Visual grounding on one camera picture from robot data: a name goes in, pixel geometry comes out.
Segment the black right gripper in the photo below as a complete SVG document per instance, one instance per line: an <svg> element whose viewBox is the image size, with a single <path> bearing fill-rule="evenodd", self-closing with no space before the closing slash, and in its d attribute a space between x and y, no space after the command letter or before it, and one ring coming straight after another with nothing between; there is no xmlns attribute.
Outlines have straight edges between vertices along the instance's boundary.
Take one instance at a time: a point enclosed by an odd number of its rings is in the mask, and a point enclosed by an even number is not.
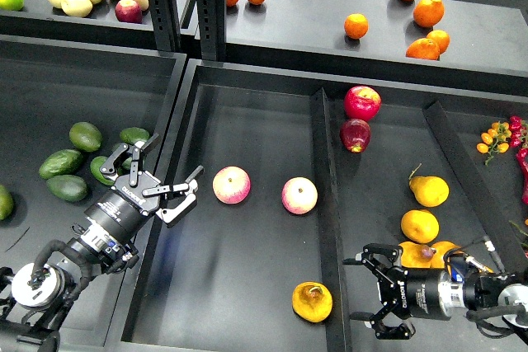
<svg viewBox="0 0 528 352"><path fill-rule="evenodd" d="M441 286L450 281L440 269L404 269L400 263L403 248L398 245L370 243L343 265L362 265L378 280L380 301L384 304L377 313L351 312L351 321L362 321L375 332L378 340L409 340L414 335L413 325L401 322L387 326L385 317L393 313L400 319L417 317L447 321L450 309L441 296Z"/></svg>

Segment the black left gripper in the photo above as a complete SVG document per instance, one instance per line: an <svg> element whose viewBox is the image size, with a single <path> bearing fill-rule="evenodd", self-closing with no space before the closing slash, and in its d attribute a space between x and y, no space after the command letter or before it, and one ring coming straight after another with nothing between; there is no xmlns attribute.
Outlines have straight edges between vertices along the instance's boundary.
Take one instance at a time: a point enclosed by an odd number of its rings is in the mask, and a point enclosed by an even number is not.
<svg viewBox="0 0 528 352"><path fill-rule="evenodd" d="M85 214L121 245L126 244L152 214L172 228L197 205L198 180L204 173L202 165L175 185L161 185L150 173L140 173L144 156L158 141L159 135L154 134L147 141L122 143L100 166L102 176L115 184ZM119 176L118 169L128 159L129 175Z"/></svg>

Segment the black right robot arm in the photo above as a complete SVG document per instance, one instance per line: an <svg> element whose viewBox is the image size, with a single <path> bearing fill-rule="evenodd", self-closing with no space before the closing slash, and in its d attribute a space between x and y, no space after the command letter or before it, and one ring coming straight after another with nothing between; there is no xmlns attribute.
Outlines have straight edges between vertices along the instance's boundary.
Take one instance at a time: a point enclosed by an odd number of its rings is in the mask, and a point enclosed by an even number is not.
<svg viewBox="0 0 528 352"><path fill-rule="evenodd" d="M465 317L487 338L510 335L527 340L527 284L518 273L508 273L489 237L483 237L496 269L454 247L441 268L411 268L403 264L401 246L371 243L344 265L364 266L376 279L381 308L378 312L353 312L379 340L408 340L413 318L450 320L453 311Z"/></svg>

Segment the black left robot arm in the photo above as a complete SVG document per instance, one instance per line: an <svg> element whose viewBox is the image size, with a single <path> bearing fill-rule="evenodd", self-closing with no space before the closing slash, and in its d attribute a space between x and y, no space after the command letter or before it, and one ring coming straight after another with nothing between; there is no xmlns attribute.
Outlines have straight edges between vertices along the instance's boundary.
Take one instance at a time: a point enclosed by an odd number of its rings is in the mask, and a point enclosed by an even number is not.
<svg viewBox="0 0 528 352"><path fill-rule="evenodd" d="M69 242L52 240L18 271L1 269L3 351L56 351L59 329L81 293L99 275L135 266L133 240L153 216L173 227L197 204L198 166L184 182L165 185L143 169L144 156L159 140L122 143L101 165L110 188L85 212L87 228Z"/></svg>

